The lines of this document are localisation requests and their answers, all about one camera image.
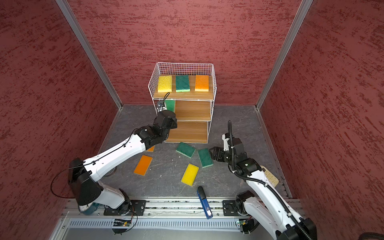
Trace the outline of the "bright green sponge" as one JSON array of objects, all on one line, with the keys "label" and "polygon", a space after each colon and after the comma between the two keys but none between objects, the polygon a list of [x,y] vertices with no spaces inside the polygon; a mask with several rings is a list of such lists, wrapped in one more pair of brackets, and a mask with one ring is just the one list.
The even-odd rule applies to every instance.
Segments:
[{"label": "bright green sponge", "polygon": [[175,100],[165,100],[165,106],[167,110],[175,112],[176,101]]}]

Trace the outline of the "yellow sponge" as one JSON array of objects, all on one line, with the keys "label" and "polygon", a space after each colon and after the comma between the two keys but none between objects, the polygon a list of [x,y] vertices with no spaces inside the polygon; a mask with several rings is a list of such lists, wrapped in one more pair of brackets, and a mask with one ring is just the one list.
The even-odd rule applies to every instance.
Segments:
[{"label": "yellow sponge", "polygon": [[199,167],[192,164],[188,164],[181,182],[188,186],[193,186],[196,176],[198,174],[198,171],[199,171]]},{"label": "yellow sponge", "polygon": [[159,76],[158,93],[172,92],[173,77],[171,75]]}]

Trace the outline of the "white wire shelf rack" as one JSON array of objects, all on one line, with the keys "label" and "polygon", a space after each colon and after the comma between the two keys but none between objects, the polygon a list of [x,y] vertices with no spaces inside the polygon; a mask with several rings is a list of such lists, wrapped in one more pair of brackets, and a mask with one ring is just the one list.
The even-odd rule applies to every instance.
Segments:
[{"label": "white wire shelf rack", "polygon": [[[171,90],[159,92],[159,78],[162,76],[172,77]],[[177,91],[176,78],[180,76],[188,77],[188,92]],[[148,88],[157,112],[160,110],[159,102],[164,97],[166,101],[172,102],[167,108],[176,114],[178,127],[170,131],[168,143],[208,143],[217,93],[213,64],[158,62]]]}]

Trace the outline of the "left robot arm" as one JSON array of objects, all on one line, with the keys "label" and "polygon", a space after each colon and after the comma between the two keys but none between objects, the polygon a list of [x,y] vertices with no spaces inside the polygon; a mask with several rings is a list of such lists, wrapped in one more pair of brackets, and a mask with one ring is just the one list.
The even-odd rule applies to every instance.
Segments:
[{"label": "left robot arm", "polygon": [[164,110],[158,113],[153,125],[134,129],[127,139],[114,147],[86,160],[76,158],[71,161],[68,184],[79,211],[90,215],[103,205],[120,216],[132,212],[132,204],[127,194],[102,183],[102,177],[129,158],[164,142],[170,130],[175,128],[176,114]]}]

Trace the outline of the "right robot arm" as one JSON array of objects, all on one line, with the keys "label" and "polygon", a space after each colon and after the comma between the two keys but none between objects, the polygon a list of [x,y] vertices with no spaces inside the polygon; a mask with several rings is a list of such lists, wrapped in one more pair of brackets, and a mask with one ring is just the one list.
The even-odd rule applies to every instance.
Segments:
[{"label": "right robot arm", "polygon": [[316,240],[314,222],[282,198],[262,167],[247,156],[241,140],[229,133],[222,140],[223,147],[210,149],[212,159],[227,163],[230,171],[252,188],[237,196],[238,212],[252,216],[275,240]]}]

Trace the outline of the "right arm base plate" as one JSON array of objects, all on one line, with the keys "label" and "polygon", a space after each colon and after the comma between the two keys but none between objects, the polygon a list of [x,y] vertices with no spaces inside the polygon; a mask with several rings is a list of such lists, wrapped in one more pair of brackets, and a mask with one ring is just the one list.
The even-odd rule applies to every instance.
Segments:
[{"label": "right arm base plate", "polygon": [[246,212],[244,203],[240,200],[223,200],[223,213],[226,217],[243,216],[249,217]]}]

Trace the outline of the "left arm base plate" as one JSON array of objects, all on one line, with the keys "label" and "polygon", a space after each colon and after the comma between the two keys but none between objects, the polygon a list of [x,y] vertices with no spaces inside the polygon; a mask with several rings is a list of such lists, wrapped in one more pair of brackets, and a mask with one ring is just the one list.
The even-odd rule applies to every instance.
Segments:
[{"label": "left arm base plate", "polygon": [[117,209],[105,206],[104,216],[143,216],[146,203],[146,200],[130,200],[129,203],[125,201]]}]

